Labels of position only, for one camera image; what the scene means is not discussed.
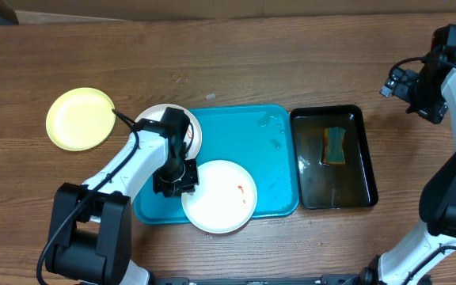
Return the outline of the white plate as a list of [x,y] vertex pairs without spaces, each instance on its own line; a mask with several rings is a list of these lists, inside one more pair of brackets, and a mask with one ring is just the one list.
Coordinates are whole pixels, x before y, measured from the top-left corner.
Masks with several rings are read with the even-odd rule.
[[257,207],[257,187],[242,166],[225,160],[198,167],[199,183],[181,203],[194,226],[209,234],[228,234],[244,226]]

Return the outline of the yellow plate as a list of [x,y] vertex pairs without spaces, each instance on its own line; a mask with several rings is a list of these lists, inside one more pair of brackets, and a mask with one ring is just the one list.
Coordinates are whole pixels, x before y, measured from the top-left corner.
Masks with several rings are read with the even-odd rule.
[[114,128],[115,105],[99,89],[82,87],[67,91],[49,108],[46,131],[59,148],[83,151],[103,143]]

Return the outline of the yellow green sponge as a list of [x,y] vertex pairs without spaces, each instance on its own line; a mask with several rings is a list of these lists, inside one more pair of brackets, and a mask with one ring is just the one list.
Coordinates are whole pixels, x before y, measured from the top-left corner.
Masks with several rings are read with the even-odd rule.
[[328,127],[323,130],[323,165],[344,165],[344,135],[342,127]]

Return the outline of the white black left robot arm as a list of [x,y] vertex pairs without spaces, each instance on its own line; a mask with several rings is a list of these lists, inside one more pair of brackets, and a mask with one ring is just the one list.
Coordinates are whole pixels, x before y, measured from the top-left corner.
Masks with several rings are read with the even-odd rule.
[[199,183],[185,142],[195,128],[184,109],[168,107],[159,120],[115,114],[131,129],[129,139],[96,176],[57,190],[39,283],[48,271],[82,284],[152,284],[153,275],[131,260],[132,202],[147,181],[165,198],[193,193]]

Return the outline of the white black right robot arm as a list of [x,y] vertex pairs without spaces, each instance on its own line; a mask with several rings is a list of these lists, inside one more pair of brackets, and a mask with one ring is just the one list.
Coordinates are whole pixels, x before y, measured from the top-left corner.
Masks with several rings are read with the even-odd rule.
[[349,284],[428,284],[427,273],[456,252],[456,25],[436,29],[431,50],[418,60],[419,72],[392,66],[380,93],[400,98],[408,113],[434,124],[450,115],[455,152],[425,185],[415,227]]

